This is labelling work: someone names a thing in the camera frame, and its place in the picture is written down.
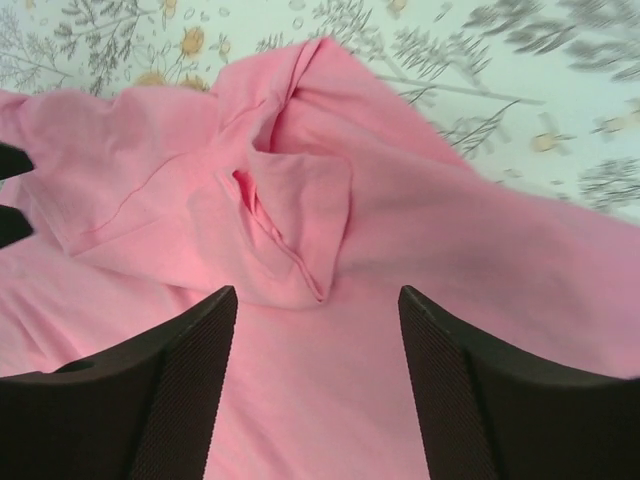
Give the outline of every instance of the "black object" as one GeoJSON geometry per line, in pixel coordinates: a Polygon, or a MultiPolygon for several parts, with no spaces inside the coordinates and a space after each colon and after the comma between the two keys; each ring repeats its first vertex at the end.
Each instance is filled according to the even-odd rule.
{"type": "Polygon", "coordinates": [[[399,308],[431,480],[640,479],[640,380],[531,355],[412,287],[399,308]]]}
{"type": "Polygon", "coordinates": [[[201,480],[236,309],[225,287],[55,373],[0,379],[0,479],[201,480]]]}
{"type": "MultiPolygon", "coordinates": [[[[0,142],[0,180],[33,170],[33,163],[25,152],[0,142]]],[[[0,205],[0,248],[33,234],[25,216],[13,207],[0,205]]]]}

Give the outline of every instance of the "pink shirt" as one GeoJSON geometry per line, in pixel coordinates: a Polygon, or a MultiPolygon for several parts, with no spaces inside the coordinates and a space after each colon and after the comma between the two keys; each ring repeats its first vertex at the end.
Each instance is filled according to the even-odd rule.
{"type": "Polygon", "coordinates": [[[639,230],[478,177],[332,41],[209,94],[0,92],[37,169],[0,203],[0,375],[53,370],[225,284],[238,321],[207,479],[424,479],[396,301],[411,284],[555,361],[640,372],[639,230]]]}

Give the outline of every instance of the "sleeve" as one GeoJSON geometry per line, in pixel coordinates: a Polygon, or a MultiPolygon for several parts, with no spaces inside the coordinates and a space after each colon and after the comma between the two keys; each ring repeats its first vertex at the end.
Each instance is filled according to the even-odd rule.
{"type": "Polygon", "coordinates": [[[209,142],[215,97],[129,88],[111,100],[77,90],[0,91],[0,142],[27,152],[19,178],[65,250],[100,229],[172,158],[209,142]]]}

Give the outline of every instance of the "floral pattern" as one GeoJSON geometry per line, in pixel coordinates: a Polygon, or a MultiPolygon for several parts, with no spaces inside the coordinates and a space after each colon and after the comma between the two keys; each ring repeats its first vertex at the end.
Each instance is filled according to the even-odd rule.
{"type": "Polygon", "coordinates": [[[7,0],[0,87],[207,91],[330,35],[483,175],[640,223],[634,0],[7,0]]]}

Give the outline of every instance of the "bed sheet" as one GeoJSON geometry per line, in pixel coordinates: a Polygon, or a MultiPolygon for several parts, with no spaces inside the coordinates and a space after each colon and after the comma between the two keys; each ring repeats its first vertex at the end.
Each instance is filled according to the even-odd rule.
{"type": "Polygon", "coordinates": [[[484,176],[640,223],[638,0],[0,5],[0,86],[25,93],[206,90],[229,62],[332,35],[484,176]]]}

